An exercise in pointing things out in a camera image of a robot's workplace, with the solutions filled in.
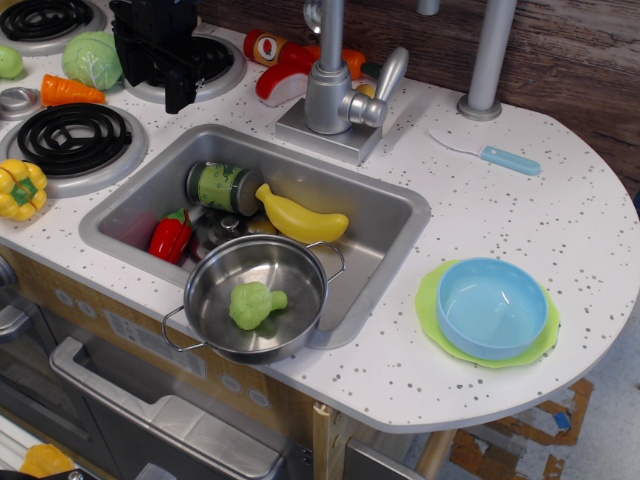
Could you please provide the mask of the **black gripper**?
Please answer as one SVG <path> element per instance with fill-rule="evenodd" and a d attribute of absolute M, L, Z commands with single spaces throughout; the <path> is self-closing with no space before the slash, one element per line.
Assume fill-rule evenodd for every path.
<path fill-rule="evenodd" d="M 138 85 L 158 70 L 165 76 L 165 110 L 177 114 L 196 99 L 192 34 L 197 1 L 111 1 L 112 31 L 126 80 Z"/>

